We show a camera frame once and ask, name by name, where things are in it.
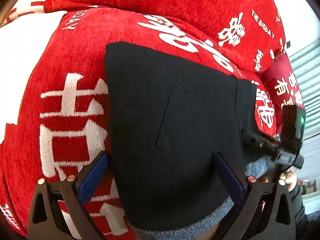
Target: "metal screw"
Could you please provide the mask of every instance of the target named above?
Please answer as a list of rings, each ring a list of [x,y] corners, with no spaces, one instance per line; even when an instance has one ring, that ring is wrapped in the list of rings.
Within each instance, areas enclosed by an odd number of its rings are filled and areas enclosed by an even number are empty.
[[[38,184],[39,184],[39,185],[44,184],[44,182],[45,182],[45,179],[44,179],[44,178],[38,180]]]
[[[67,181],[74,181],[76,179],[75,175],[69,175]]]
[[[249,176],[248,181],[254,183],[257,181],[257,178],[255,176]]]
[[[284,186],[286,183],[285,183],[285,181],[284,181],[283,179],[280,179],[280,180],[279,180],[279,184],[280,184],[281,186]]]

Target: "black garment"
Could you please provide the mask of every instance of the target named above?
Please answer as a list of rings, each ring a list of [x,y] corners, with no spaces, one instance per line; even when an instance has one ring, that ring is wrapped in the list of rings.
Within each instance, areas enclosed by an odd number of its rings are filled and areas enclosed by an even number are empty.
[[[130,223],[163,231],[208,215],[228,195],[213,155],[243,172],[261,157],[240,140],[255,125],[255,85],[126,42],[107,45],[105,64],[112,165]]]
[[[290,192],[296,221],[297,240],[315,240],[320,238],[320,219],[307,216],[302,203],[302,190],[298,185]]]

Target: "human hand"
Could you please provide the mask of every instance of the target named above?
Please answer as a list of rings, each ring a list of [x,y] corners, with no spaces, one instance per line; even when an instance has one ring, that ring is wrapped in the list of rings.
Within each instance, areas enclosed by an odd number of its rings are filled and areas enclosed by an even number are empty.
[[[287,183],[289,192],[297,185],[297,176],[292,170],[282,173],[280,179],[283,179]]]

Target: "red blanket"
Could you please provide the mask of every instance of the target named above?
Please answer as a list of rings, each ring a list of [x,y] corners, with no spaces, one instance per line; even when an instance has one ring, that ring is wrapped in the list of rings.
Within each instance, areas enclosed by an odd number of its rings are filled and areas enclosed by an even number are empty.
[[[297,101],[300,91],[290,63],[280,63],[283,72],[274,65],[278,60],[272,64],[275,57],[286,57],[281,54],[285,37],[273,0],[28,2],[24,13],[69,13],[29,78],[18,125],[7,125],[0,145],[0,206],[12,228],[23,235],[38,179],[65,179],[100,150],[111,151],[103,61],[108,43],[138,44],[248,79],[257,86],[257,125],[270,135],[281,125],[281,104],[302,103]],[[21,15],[22,7],[16,5],[7,22]],[[108,239],[135,240],[111,172],[86,208]]]

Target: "black sleeve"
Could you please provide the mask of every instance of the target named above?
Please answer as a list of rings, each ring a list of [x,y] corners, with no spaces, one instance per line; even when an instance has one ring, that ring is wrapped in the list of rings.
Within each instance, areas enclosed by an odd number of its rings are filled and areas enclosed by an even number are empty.
[[[296,240],[314,240],[320,234],[320,220],[310,220],[305,214],[302,192],[298,185],[290,192],[296,222]]]

